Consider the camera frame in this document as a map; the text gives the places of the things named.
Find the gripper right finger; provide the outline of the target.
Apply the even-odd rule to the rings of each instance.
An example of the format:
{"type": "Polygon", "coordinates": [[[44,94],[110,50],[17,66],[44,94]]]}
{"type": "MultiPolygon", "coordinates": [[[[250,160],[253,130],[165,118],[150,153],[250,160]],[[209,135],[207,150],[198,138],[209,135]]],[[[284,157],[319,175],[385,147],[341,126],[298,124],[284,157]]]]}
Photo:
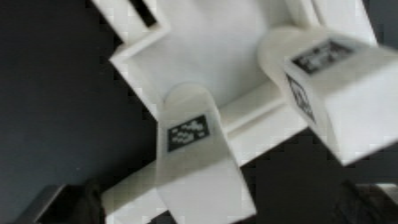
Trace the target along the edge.
{"type": "Polygon", "coordinates": [[[398,184],[341,183],[332,224],[398,224],[398,184]]]}

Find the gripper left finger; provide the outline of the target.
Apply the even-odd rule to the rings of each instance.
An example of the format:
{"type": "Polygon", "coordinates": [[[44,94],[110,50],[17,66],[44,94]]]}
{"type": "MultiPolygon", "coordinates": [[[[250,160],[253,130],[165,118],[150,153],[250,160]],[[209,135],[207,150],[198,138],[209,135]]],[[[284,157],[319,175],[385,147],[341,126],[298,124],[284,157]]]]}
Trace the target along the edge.
{"type": "Polygon", "coordinates": [[[104,224],[104,219],[101,186],[88,180],[47,185],[10,224],[104,224]]]}

